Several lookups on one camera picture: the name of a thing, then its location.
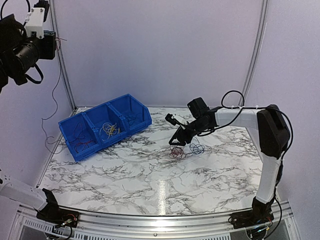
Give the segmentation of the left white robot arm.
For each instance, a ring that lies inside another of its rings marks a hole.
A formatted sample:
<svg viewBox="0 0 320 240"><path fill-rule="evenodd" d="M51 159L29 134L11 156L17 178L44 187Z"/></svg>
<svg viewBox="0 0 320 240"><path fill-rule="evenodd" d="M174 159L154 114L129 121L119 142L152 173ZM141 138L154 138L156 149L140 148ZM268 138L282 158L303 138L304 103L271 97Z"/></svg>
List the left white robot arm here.
<svg viewBox="0 0 320 240"><path fill-rule="evenodd" d="M42 83L44 74L38 60L53 60L56 56L56 32L45 30L44 36L27 36L27 30L10 14L0 20L0 88L9 78L20 86L28 81ZM0 195L42 211L53 223L63 219L63 211L50 203L49 190L42 190L0 172Z"/></svg>

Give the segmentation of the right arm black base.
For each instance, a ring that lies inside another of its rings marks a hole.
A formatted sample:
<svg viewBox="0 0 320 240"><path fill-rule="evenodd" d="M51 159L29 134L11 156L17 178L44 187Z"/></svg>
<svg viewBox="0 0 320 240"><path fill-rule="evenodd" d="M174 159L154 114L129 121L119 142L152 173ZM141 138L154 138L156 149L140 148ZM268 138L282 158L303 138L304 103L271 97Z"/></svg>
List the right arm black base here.
<svg viewBox="0 0 320 240"><path fill-rule="evenodd" d="M234 229L240 229L273 221L272 204L274 201L275 197L267 203L262 203L254 197L251 209L232 213L228 222L233 225Z"/></svg>

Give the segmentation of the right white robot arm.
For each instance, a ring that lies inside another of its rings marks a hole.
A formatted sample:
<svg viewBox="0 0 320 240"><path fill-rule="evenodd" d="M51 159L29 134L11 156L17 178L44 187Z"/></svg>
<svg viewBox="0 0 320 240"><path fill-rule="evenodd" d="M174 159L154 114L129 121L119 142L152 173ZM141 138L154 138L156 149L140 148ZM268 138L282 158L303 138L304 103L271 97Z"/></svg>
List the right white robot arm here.
<svg viewBox="0 0 320 240"><path fill-rule="evenodd" d="M257 205L248 212L247 219L258 224L267 216L266 205L275 199L275 190L283 170L283 160L291 146L292 126L277 105L244 107L223 105L209 108L201 97L188 103L194 120L183 120L175 114L167 114L165 120L178 129L169 140L171 146L190 144L195 136L204 137L225 127L241 127L258 131L259 155L262 173L258 191L253 200Z"/></svg>

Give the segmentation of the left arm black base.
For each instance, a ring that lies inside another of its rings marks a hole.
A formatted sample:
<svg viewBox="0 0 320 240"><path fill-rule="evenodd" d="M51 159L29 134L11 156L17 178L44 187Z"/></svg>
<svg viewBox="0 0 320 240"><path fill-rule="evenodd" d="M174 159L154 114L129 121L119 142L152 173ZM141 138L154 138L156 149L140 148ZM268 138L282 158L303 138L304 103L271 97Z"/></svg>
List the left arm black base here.
<svg viewBox="0 0 320 240"><path fill-rule="evenodd" d="M45 205L41 210L36 210L36 218L56 224L57 227L68 226L76 228L80 213L78 211L61 208L50 190L43 188L42 192L45 194Z"/></svg>

